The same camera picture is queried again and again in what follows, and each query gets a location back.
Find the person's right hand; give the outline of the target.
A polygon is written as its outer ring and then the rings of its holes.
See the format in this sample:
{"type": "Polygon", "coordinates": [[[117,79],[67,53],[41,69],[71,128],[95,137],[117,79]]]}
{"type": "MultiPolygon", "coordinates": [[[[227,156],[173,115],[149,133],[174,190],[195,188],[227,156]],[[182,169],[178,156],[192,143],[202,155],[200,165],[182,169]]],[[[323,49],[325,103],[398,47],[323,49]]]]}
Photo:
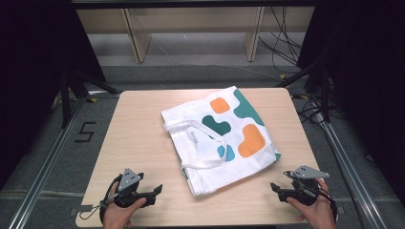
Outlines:
{"type": "Polygon", "coordinates": [[[327,198],[319,196],[311,206],[304,205],[294,198],[287,198],[287,202],[300,212],[297,220],[305,220],[312,229],[336,229],[330,201],[327,198]]]}

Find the aluminium floor rail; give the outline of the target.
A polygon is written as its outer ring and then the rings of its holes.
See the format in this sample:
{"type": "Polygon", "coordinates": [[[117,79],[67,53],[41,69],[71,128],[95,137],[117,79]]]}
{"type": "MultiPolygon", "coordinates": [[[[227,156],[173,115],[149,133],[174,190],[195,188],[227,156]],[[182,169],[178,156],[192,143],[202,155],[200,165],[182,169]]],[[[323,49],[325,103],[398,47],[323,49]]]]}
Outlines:
{"type": "Polygon", "coordinates": [[[322,114],[317,114],[316,120],[331,146],[339,171],[348,185],[353,204],[356,208],[362,209],[372,229],[388,229],[388,224],[357,173],[331,123],[322,114]]]}
{"type": "Polygon", "coordinates": [[[76,215],[96,164],[118,96],[92,92],[70,100],[62,127],[58,97],[28,153],[0,190],[0,229],[78,229],[76,215]],[[97,98],[89,103],[88,98],[97,98]]]}

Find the white tote bag coloured shapes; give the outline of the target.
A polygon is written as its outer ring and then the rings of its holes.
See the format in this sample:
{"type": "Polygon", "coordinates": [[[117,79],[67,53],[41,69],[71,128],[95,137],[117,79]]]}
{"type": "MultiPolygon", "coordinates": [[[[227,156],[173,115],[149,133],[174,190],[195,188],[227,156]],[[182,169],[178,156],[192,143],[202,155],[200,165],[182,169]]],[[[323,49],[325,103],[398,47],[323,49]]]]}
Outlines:
{"type": "Polygon", "coordinates": [[[235,86],[161,115],[195,197],[250,177],[281,156],[264,121],[235,86]]]}

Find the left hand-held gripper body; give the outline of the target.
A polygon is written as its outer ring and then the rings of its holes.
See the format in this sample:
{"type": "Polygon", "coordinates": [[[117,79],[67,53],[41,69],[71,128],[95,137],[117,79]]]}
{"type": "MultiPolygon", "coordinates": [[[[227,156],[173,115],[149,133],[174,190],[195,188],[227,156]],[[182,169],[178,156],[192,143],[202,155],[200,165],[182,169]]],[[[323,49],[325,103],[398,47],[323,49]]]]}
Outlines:
{"type": "Polygon", "coordinates": [[[139,183],[143,180],[144,173],[135,173],[129,168],[125,168],[116,188],[114,202],[120,208],[127,208],[143,195],[137,192],[139,183]]]}

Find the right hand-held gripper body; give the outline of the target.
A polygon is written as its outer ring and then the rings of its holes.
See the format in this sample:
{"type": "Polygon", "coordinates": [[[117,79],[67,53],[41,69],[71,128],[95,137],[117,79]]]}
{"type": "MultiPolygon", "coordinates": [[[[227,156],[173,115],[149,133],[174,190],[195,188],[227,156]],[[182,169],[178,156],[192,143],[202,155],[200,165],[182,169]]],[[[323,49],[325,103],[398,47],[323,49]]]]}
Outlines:
{"type": "Polygon", "coordinates": [[[317,178],[327,178],[329,173],[311,168],[307,165],[301,165],[294,171],[284,171],[284,175],[292,180],[293,189],[288,190],[289,198],[295,198],[300,203],[311,206],[320,195],[317,178]]]}

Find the black metal stand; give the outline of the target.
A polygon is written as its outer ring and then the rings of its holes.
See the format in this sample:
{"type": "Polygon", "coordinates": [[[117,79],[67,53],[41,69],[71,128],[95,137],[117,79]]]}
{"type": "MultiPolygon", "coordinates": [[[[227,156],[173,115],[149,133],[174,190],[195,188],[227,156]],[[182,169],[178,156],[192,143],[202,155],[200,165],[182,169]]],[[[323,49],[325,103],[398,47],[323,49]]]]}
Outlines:
{"type": "Polygon", "coordinates": [[[325,61],[322,57],[317,57],[311,64],[290,78],[276,85],[276,88],[285,88],[298,79],[307,75],[309,78],[305,84],[304,90],[313,94],[316,90],[320,92],[321,102],[320,111],[327,123],[330,123],[329,116],[329,74],[325,61]]]}
{"type": "Polygon", "coordinates": [[[73,93],[77,98],[86,98],[89,94],[89,91],[84,85],[85,82],[89,82],[109,94],[120,94],[120,91],[118,89],[115,89],[109,86],[107,83],[95,79],[82,71],[72,69],[65,70],[60,77],[63,128],[65,128],[72,119],[70,93],[73,93]]]}

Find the black curtain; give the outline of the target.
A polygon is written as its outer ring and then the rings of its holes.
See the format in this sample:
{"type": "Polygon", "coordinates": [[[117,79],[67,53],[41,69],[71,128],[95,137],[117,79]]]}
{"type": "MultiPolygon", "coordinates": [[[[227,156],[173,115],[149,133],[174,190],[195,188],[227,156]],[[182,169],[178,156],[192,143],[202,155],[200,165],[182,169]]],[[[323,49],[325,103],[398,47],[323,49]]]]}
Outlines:
{"type": "Polygon", "coordinates": [[[298,66],[328,52],[342,110],[405,206],[405,0],[318,0],[298,66]]]}
{"type": "Polygon", "coordinates": [[[72,0],[0,0],[0,189],[68,70],[105,80],[72,0]]]}

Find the person's left hand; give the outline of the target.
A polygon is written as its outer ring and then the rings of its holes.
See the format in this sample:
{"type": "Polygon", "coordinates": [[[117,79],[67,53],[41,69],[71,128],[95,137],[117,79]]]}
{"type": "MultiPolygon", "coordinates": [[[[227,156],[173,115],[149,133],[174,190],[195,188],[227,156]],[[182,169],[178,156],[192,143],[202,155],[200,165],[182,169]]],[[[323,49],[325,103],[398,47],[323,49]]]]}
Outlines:
{"type": "Polygon", "coordinates": [[[131,227],[132,215],[146,202],[146,198],[140,198],[131,206],[120,208],[114,203],[114,199],[112,198],[112,195],[116,192],[116,188],[117,183],[115,182],[107,198],[107,207],[102,222],[103,229],[125,229],[126,227],[131,227]]]}

